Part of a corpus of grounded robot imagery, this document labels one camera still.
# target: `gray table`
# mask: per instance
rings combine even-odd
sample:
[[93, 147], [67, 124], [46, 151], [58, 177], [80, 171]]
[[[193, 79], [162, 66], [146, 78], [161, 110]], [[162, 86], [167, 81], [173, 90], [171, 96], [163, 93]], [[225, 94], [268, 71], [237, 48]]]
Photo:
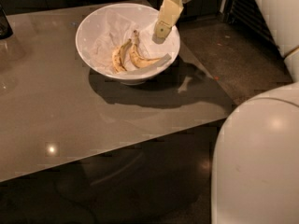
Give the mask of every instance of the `gray table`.
[[183, 43], [171, 68], [141, 86], [91, 71], [78, 56], [75, 35], [82, 19], [102, 6], [8, 16], [14, 36], [0, 40], [0, 181], [231, 113], [231, 99]]

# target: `white bowl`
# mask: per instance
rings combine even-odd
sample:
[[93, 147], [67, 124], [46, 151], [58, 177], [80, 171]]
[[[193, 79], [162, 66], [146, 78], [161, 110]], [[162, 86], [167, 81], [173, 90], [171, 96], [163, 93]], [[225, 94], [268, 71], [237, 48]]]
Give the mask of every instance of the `white bowl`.
[[[115, 14], [117, 14], [117, 19], [113, 21]], [[78, 54], [91, 69], [105, 77], [118, 80], [126, 85], [143, 83], [169, 67], [177, 58], [179, 52], [180, 38], [176, 26], [173, 26], [166, 40], [158, 40], [154, 36], [153, 28], [158, 14], [159, 11], [152, 7], [131, 3], [99, 8], [87, 16], [77, 30], [76, 47]], [[123, 74], [119, 76], [111, 72], [112, 50], [116, 45], [121, 45], [133, 32], [131, 30], [135, 28], [139, 30], [140, 36], [144, 34], [143, 38], [140, 37], [140, 41], [149, 53], [159, 52], [160, 56], [168, 54], [171, 59], [159, 69], [151, 69], [141, 75], [126, 76]], [[100, 57], [94, 58], [93, 52], [96, 49], [99, 52], [96, 55], [99, 56], [100, 54]]]

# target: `robotic hand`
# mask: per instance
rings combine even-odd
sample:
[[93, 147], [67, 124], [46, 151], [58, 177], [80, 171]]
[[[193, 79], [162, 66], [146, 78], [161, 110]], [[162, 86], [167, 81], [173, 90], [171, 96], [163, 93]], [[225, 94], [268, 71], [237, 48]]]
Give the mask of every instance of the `robotic hand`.
[[183, 10], [183, 4], [190, 2], [191, 0], [164, 0], [158, 20], [155, 25], [155, 31], [157, 37], [167, 38], [171, 32], [172, 27], [177, 23], [178, 18]]

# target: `vent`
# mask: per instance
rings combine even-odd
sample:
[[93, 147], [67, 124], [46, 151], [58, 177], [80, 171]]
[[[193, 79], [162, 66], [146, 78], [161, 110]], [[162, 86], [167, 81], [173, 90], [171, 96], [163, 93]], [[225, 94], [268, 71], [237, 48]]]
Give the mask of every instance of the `vent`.
[[242, 21], [257, 34], [275, 44], [255, 0], [233, 0], [229, 17], [230, 20]]

